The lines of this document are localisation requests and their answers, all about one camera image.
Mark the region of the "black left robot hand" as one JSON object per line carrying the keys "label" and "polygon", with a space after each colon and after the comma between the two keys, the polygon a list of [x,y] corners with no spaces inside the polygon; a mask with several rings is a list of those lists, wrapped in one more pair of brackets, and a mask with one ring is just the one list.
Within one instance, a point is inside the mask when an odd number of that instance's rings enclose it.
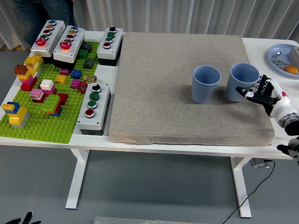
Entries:
{"label": "black left robot hand", "polygon": [[26,216],[23,218],[23,220],[21,218],[16,218],[16,219],[12,219],[8,222],[6,222],[5,224],[41,224],[41,220],[38,221],[34,221],[31,222],[32,218],[34,216],[34,213],[32,211],[27,212]]}

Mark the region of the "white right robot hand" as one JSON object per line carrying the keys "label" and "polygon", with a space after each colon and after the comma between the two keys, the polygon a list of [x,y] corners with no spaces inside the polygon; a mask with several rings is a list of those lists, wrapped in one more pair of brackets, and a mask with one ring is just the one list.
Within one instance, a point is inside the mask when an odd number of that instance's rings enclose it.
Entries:
{"label": "white right robot hand", "polygon": [[250,90],[243,87],[236,87],[235,90],[248,101],[262,105],[266,114],[275,118],[281,127],[287,126],[288,119],[299,119],[299,112],[290,105],[286,92],[277,81],[266,75],[260,75]]}

